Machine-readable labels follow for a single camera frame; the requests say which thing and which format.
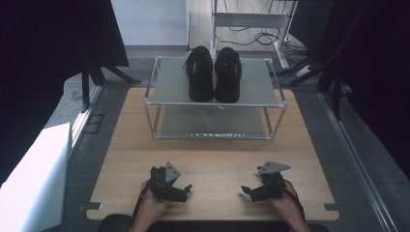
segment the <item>hand-mounted device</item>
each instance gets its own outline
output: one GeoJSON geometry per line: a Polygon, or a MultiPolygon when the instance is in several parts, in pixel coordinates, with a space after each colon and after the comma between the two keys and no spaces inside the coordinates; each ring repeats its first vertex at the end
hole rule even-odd
{"type": "Polygon", "coordinates": [[[241,186],[241,188],[244,193],[250,195],[250,199],[253,202],[263,201],[268,198],[279,199],[284,193],[286,193],[295,202],[301,213],[302,219],[306,220],[305,211],[301,202],[299,201],[298,195],[294,195],[292,192],[286,189],[286,183],[288,183],[293,188],[292,184],[284,180],[282,175],[280,174],[280,171],[289,168],[289,165],[267,161],[263,166],[257,167],[263,186],[255,189],[250,189],[249,187],[245,186],[241,186]]]}
{"type": "Polygon", "coordinates": [[[166,166],[151,169],[151,178],[145,185],[145,188],[139,193],[138,200],[132,214],[132,221],[135,220],[142,198],[148,189],[157,197],[158,200],[168,200],[176,202],[186,202],[187,194],[190,192],[192,185],[184,189],[174,188],[172,185],[177,181],[181,173],[168,161],[166,166]]]}

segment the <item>human hand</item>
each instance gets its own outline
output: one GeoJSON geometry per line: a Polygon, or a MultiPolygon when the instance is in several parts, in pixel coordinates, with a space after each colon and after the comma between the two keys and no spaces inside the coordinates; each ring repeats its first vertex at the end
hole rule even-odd
{"type": "Polygon", "coordinates": [[[145,192],[130,232],[145,232],[165,213],[169,201],[159,200],[149,189],[145,192]]]}
{"type": "MultiPolygon", "coordinates": [[[[296,191],[292,185],[286,182],[286,189],[293,195],[297,196],[296,191]]],[[[274,207],[278,215],[290,226],[293,232],[308,232],[308,225],[302,218],[296,203],[287,194],[283,193],[280,198],[269,198],[267,201],[274,207]]]]}

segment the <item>white wall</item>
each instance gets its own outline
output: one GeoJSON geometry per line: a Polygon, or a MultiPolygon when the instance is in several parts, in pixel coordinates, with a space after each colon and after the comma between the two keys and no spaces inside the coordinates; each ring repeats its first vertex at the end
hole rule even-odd
{"type": "Polygon", "coordinates": [[[0,188],[0,231],[61,224],[70,124],[44,129],[0,188]]]}
{"type": "Polygon", "coordinates": [[[189,0],[111,0],[124,45],[188,45],[189,0]]]}

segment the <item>shoe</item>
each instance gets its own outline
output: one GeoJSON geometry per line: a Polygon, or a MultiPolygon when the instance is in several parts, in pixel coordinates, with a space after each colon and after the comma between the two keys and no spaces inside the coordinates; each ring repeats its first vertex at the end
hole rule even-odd
{"type": "Polygon", "coordinates": [[[207,102],[214,98],[212,80],[213,62],[205,46],[197,46],[187,59],[187,77],[190,80],[189,94],[194,102],[207,102]]]}
{"type": "Polygon", "coordinates": [[[231,47],[224,47],[215,62],[218,76],[215,99],[218,102],[233,103],[240,97],[242,65],[239,54],[231,47]]]}

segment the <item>black curtain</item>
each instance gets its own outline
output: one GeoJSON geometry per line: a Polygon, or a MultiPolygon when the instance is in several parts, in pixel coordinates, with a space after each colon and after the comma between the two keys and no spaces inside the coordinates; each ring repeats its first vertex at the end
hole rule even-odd
{"type": "Polygon", "coordinates": [[[341,64],[349,100],[410,177],[410,10],[406,1],[375,1],[341,64]]]}
{"type": "Polygon", "coordinates": [[[2,184],[81,72],[80,44],[105,64],[129,64],[109,0],[1,1],[0,30],[2,184]]]}

